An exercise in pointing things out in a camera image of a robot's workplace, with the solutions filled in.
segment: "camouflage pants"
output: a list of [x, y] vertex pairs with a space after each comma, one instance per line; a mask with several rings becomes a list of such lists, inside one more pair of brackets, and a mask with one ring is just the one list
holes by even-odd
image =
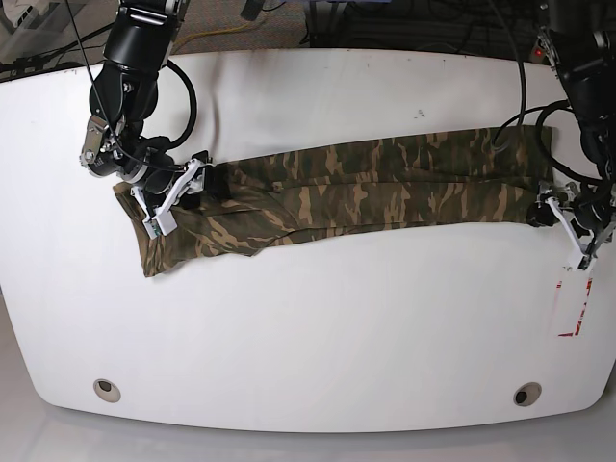
[[[180, 262], [344, 234], [470, 221], [526, 222], [552, 169], [532, 128], [495, 154], [495, 129], [347, 142], [225, 164], [232, 194], [172, 208], [178, 228], [150, 240], [130, 185], [115, 195], [135, 227], [145, 276]], [[552, 129], [543, 133], [551, 145]]]

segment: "white tabletop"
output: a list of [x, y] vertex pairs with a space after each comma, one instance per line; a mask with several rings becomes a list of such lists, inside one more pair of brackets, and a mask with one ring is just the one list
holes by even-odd
[[[177, 63], [199, 101], [178, 159], [499, 125], [519, 105], [515, 64], [479, 58], [294, 50]], [[563, 97], [548, 68], [527, 73], [529, 105]], [[159, 82], [145, 134], [173, 137], [188, 98], [170, 72]], [[558, 228], [380, 232], [143, 278], [116, 180], [77, 160], [89, 87], [83, 69], [0, 86], [0, 283], [43, 399], [172, 424], [340, 432], [519, 420], [601, 395], [616, 357], [613, 245], [595, 267], [580, 335], [558, 337], [577, 324], [587, 283], [563, 271]], [[556, 157], [592, 174], [573, 118], [550, 125]], [[97, 378], [120, 388], [120, 402], [96, 396]], [[514, 405], [532, 381], [543, 395]]]

